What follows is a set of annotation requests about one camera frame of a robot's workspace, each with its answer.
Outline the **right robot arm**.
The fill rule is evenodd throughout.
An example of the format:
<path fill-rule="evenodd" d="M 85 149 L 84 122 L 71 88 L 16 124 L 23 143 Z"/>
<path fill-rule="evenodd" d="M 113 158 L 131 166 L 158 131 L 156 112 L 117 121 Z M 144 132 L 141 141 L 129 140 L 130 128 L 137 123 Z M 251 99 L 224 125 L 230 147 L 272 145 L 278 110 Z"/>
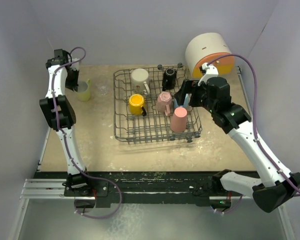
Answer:
<path fill-rule="evenodd" d="M 189 105 L 210 112 L 214 123 L 238 144 L 259 176 L 248 177 L 228 169 L 220 171 L 212 177 L 212 190 L 216 195 L 237 192 L 252 198 L 266 213 L 296 195 L 300 189 L 300 173 L 285 167 L 258 136 L 251 116 L 241 105 L 232 102 L 230 85 L 225 78 L 211 77 L 207 82 L 186 79 L 174 98 L 180 104 L 187 94 Z"/>

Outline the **light green faceted mug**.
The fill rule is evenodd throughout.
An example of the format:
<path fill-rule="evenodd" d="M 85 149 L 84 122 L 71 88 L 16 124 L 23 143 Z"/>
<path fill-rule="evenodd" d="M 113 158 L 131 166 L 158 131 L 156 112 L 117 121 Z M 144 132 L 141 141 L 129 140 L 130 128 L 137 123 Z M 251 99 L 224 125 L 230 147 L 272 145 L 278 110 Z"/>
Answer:
<path fill-rule="evenodd" d="M 79 101 L 87 102 L 91 98 L 91 80 L 87 79 L 86 81 L 79 81 L 76 95 Z"/>

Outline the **yellow mug black handle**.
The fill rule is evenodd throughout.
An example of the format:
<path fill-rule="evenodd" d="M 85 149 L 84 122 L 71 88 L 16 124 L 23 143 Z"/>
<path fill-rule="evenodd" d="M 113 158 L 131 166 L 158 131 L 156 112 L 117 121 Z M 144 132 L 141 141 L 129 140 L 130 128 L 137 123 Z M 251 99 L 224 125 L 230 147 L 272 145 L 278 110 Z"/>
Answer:
<path fill-rule="evenodd" d="M 130 113 L 136 116 L 146 116 L 146 103 L 145 98 L 141 94 L 133 94 L 129 97 L 129 110 Z"/>

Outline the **pink faceted mug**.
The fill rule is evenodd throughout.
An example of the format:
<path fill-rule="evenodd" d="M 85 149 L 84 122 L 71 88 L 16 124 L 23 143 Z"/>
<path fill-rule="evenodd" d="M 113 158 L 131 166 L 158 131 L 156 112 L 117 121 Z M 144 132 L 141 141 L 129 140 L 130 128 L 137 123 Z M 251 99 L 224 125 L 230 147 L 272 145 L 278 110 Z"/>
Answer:
<path fill-rule="evenodd" d="M 171 115 L 172 96 L 167 91 L 162 91 L 156 102 L 156 108 L 160 113 L 164 113 L 167 117 Z"/>

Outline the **pink tumbler cup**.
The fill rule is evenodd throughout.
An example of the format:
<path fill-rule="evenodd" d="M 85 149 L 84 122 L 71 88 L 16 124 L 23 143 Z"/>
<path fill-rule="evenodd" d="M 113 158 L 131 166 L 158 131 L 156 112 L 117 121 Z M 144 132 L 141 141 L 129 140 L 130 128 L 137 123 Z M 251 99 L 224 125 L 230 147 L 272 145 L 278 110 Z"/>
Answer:
<path fill-rule="evenodd" d="M 184 107 L 177 107 L 170 121 L 170 129 L 175 133 L 184 132 L 187 127 L 187 115 L 188 112 Z"/>

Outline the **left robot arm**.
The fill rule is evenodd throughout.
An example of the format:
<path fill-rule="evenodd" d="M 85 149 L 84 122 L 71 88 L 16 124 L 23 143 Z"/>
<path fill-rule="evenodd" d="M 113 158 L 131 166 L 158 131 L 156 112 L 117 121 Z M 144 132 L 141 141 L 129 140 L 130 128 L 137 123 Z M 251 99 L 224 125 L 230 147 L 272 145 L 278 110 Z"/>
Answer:
<path fill-rule="evenodd" d="M 39 106 L 48 126 L 53 129 L 63 148 L 67 177 L 62 184 L 65 190 L 75 195 L 88 196 L 93 191 L 93 184 L 86 177 L 84 164 L 75 136 L 76 114 L 66 96 L 66 89 L 78 89 L 79 63 L 81 58 L 73 58 L 72 51 L 55 49 L 54 57 L 47 60 L 48 90 Z"/>

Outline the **clear glass cup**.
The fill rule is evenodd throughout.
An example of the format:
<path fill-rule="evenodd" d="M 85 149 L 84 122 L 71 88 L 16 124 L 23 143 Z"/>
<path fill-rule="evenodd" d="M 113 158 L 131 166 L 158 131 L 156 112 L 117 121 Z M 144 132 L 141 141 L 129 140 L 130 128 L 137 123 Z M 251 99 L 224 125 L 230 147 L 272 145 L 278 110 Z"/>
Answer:
<path fill-rule="evenodd" d="M 107 95 L 109 92 L 109 87 L 106 84 L 101 84 L 97 88 L 101 95 Z"/>

